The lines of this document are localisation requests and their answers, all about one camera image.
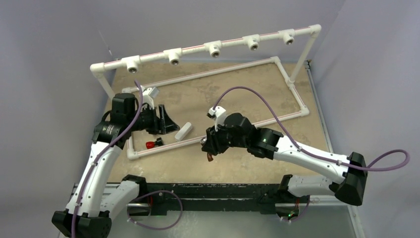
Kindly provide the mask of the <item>brown faucet with chrome cap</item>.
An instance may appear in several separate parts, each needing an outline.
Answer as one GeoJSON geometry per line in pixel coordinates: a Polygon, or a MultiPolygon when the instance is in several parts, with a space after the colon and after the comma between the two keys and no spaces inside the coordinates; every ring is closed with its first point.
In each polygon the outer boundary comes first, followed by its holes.
{"type": "MultiPolygon", "coordinates": [[[[203,138],[200,140],[200,144],[201,144],[201,146],[202,146],[202,147],[204,146],[204,144],[206,143],[206,141],[207,141],[207,138],[206,138],[206,137],[203,137],[203,138]]],[[[209,162],[212,162],[212,161],[213,161],[212,154],[207,153],[207,160],[208,160],[209,162]]]]}

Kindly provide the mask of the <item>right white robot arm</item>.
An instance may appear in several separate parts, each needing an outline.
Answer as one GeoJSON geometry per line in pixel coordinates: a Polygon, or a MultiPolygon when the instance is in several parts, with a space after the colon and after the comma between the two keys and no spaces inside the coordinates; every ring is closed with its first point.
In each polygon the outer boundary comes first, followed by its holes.
{"type": "Polygon", "coordinates": [[[302,143],[293,144],[279,131],[255,127],[240,113],[231,114],[223,124],[206,129],[201,144],[209,158],[230,147],[245,148],[255,157],[292,163],[317,173],[316,176],[285,175],[278,188],[279,198],[285,202],[307,195],[331,195],[350,205],[363,203],[368,173],[353,168],[366,167],[359,153],[346,156],[302,143]]]}

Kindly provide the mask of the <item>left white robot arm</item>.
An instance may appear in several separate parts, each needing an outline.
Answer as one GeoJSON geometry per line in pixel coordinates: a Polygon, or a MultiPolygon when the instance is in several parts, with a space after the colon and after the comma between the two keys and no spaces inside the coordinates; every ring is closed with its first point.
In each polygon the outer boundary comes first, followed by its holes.
{"type": "Polygon", "coordinates": [[[126,175],[117,190],[102,200],[109,175],[132,132],[145,130],[165,135],[179,130],[165,106],[153,107],[132,93],[117,93],[95,126],[90,157],[76,191],[63,211],[52,216],[54,226],[68,238],[105,238],[112,221],[130,201],[141,203],[148,196],[144,177],[126,175]]]}

